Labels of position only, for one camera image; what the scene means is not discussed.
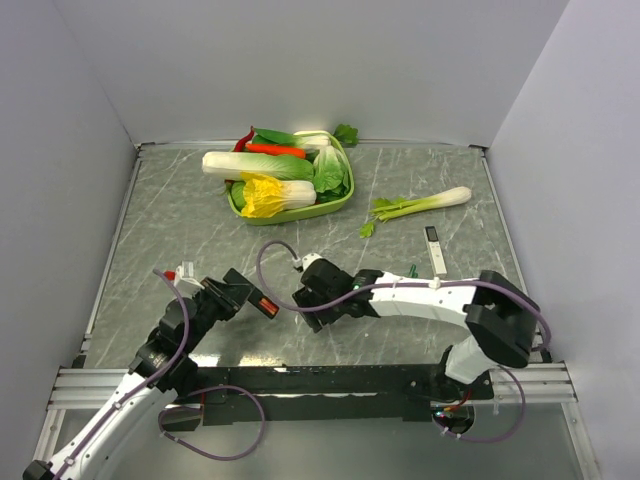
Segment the black remote control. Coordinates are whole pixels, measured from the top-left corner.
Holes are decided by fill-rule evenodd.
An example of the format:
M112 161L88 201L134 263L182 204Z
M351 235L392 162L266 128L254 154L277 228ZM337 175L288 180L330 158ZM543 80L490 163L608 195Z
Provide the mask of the black remote control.
M268 319L274 319L280 310L280 307L258 288L252 290L248 302Z

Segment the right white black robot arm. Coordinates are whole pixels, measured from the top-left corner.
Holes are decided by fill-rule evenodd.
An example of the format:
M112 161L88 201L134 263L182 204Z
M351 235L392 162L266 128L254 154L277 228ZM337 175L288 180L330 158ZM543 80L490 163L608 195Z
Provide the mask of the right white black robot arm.
M315 332L343 316L415 317L465 329L467 337L447 348L436 375L438 390L448 398L462 396L489 369L529 364L539 307L495 271L445 282L373 269L350 275L322 257L307 256L300 282L292 299Z

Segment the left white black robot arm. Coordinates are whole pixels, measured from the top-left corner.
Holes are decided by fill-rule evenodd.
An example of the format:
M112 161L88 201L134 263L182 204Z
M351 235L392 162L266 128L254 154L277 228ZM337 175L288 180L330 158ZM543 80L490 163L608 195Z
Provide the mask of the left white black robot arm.
M83 429L49 460L34 460L24 479L108 479L144 440L165 408L192 398L198 365L189 357L204 336L264 294L231 269L223 282L189 277L181 267L155 272L175 299L138 349L115 391Z

